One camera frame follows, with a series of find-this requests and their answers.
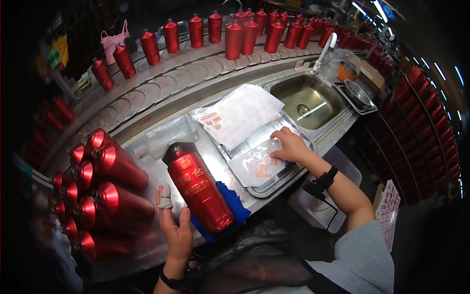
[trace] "white faucet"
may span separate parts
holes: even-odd
[[[310,73],[314,76],[317,75],[317,71],[318,69],[320,68],[321,66],[321,62],[323,60],[323,58],[325,57],[326,53],[328,50],[330,50],[330,52],[333,52],[333,50],[335,49],[335,46],[336,46],[336,39],[338,38],[338,36],[336,35],[336,33],[332,33],[329,38],[328,38],[328,41],[326,42],[326,45],[325,47],[323,48],[321,54],[320,54],[320,57],[315,61],[315,64],[313,65],[313,68],[310,70]]]

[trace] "blue cloth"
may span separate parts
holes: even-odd
[[[236,195],[234,190],[229,190],[227,186],[222,182],[216,182],[217,189],[222,194],[225,202],[230,208],[230,211],[234,214],[235,221],[228,228],[218,234],[210,234],[202,227],[201,223],[197,220],[194,214],[191,214],[191,221],[196,229],[201,233],[204,239],[209,243],[213,243],[217,239],[229,234],[233,231],[239,224],[243,223],[248,216],[250,216],[250,211],[243,207],[240,198]]]

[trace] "metal tray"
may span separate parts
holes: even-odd
[[[364,107],[358,107],[356,104],[354,104],[343,90],[345,88],[344,82],[334,82],[334,87],[341,95],[343,95],[343,97],[349,102],[349,104],[351,104],[351,106],[354,108],[354,110],[357,111],[358,114],[366,115],[372,112],[376,112],[378,110],[377,106],[374,104],[374,102],[372,102],[372,100],[370,101],[371,105],[366,105]]]

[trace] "human hand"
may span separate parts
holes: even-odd
[[[160,220],[160,228],[168,243],[167,260],[186,263],[191,257],[193,250],[193,232],[191,231],[191,214],[187,207],[180,211],[180,226],[175,225],[171,209],[160,209],[160,198],[163,186],[159,186],[155,191],[157,201],[157,213]]]
[[[276,150],[269,154],[271,157],[280,158],[287,161],[297,162],[301,165],[315,152],[310,150],[304,139],[291,132],[288,127],[282,127],[279,131],[271,134],[271,139],[278,138],[282,145],[282,150]]]

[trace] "black cable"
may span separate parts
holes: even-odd
[[[331,225],[331,223],[332,223],[333,220],[335,219],[335,216],[338,214],[338,210],[337,210],[334,206],[332,206],[328,201],[323,200],[323,202],[325,202],[326,204],[328,204],[332,209],[334,209],[334,210],[336,211],[336,212],[335,212],[335,215],[331,218],[331,221],[329,222],[328,227],[326,227],[326,230],[328,230],[329,225]]]

